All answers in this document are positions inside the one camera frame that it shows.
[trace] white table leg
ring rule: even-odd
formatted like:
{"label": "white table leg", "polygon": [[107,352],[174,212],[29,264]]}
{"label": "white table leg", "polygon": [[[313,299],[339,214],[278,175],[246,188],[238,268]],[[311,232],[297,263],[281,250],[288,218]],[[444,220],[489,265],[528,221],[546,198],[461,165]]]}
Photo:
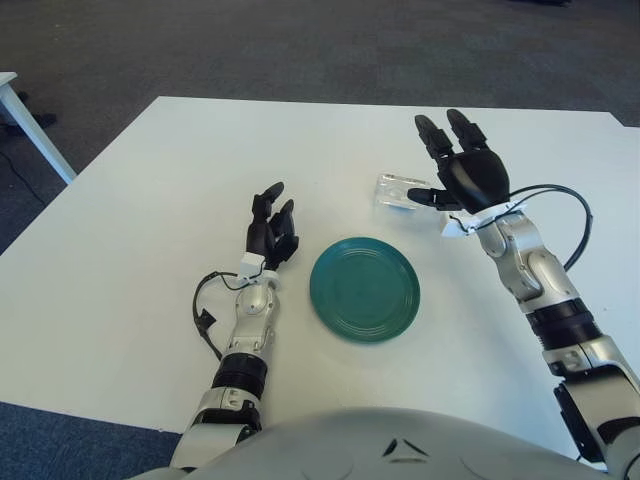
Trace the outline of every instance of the white table leg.
{"label": "white table leg", "polygon": [[2,102],[16,123],[22,127],[58,175],[60,175],[66,183],[71,183],[76,177],[76,172],[73,171],[56,146],[51,143],[47,134],[44,133],[40,125],[38,125],[31,116],[29,110],[27,110],[8,84],[0,86],[0,102]]}

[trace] clear plastic object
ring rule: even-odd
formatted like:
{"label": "clear plastic object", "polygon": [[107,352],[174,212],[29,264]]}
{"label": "clear plastic object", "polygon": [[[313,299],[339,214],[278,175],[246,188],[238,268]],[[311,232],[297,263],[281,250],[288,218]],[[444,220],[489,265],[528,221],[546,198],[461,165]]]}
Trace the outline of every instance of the clear plastic object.
{"label": "clear plastic object", "polygon": [[383,173],[378,177],[376,185],[376,204],[401,208],[404,210],[418,210],[424,208],[419,203],[409,200],[407,192],[410,188],[429,188],[424,180],[399,177],[390,173]]}

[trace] green plate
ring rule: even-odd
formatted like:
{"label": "green plate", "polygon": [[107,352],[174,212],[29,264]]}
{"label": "green plate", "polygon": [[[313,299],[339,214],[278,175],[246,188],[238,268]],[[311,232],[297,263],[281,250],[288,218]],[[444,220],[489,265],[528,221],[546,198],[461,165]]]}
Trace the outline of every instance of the green plate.
{"label": "green plate", "polygon": [[374,238],[347,238],[331,245],[313,267],[310,289],[324,324],[355,342],[400,335],[420,304],[420,284],[411,264]]}

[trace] silver robot arm segment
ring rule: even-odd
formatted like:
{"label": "silver robot arm segment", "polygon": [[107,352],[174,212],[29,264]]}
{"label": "silver robot arm segment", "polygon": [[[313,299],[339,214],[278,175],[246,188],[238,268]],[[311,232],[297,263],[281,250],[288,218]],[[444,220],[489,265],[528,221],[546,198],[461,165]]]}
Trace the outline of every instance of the silver robot arm segment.
{"label": "silver robot arm segment", "polygon": [[604,461],[615,477],[640,478],[640,382],[614,341],[523,213],[477,234],[540,339],[551,373],[565,378],[554,393],[582,456]]}

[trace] white table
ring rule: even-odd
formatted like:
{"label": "white table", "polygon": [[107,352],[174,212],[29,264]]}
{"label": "white table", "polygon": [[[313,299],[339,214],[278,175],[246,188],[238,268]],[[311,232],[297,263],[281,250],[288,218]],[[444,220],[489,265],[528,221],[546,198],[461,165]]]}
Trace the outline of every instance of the white table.
{"label": "white table", "polygon": [[16,78],[14,72],[0,72],[0,104],[13,117],[24,133],[31,139],[42,156],[49,162],[58,175],[67,183],[76,177],[76,172],[64,159],[56,146],[49,140],[44,130],[34,120],[9,82]]}
{"label": "white table", "polygon": [[[561,183],[589,199],[593,236],[571,276],[640,371],[639,131],[607,113],[464,112],[514,188]],[[446,125],[444,108],[157,99],[0,257],[0,400],[182,431],[216,368],[193,327],[195,284],[237,268],[253,193],[284,180],[281,202],[295,199],[301,240],[279,270],[267,425],[401,406],[574,455],[552,394],[559,379],[477,239],[443,239],[435,216],[410,221],[372,206],[381,172],[437,184],[416,113]],[[528,211],[567,258],[582,233],[579,205],[547,195]],[[397,247],[420,278],[412,326],[376,346],[332,335],[309,300],[317,257],[356,235]],[[220,286],[203,291],[218,344],[233,324],[233,298]]]}

